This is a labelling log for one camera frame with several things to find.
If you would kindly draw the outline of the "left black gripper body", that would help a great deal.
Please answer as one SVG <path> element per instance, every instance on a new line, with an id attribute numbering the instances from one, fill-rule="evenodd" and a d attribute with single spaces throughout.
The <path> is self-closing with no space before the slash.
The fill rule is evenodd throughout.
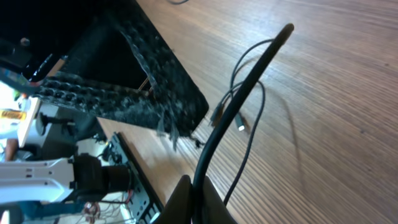
<path id="1" fill-rule="evenodd" d="M 34 85 L 57 62 L 81 77 L 138 88 L 147 78 L 120 33 L 134 1 L 1 1 L 1 80 Z"/>

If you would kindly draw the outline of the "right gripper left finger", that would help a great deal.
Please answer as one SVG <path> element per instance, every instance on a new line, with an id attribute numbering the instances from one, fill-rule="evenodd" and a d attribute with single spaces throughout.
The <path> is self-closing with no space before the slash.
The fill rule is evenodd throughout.
<path id="1" fill-rule="evenodd" d="M 192 183 L 183 175 L 172 192 L 164 209 L 153 224 L 189 224 L 193 214 Z"/>

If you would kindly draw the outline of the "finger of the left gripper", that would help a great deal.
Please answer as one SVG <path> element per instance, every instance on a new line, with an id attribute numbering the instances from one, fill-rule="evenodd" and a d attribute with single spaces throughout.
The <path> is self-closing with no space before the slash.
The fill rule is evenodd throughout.
<path id="1" fill-rule="evenodd" d="M 189 138 L 208 102 L 136 1 L 109 1 L 34 95 L 99 118 Z"/>

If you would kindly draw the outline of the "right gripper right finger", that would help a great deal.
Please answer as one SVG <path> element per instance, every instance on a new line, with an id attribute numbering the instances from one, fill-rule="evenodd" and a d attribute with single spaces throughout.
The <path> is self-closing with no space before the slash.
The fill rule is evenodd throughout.
<path id="1" fill-rule="evenodd" d="M 201 220 L 204 224 L 237 224 L 209 177 L 205 177 L 203 184 Z"/>

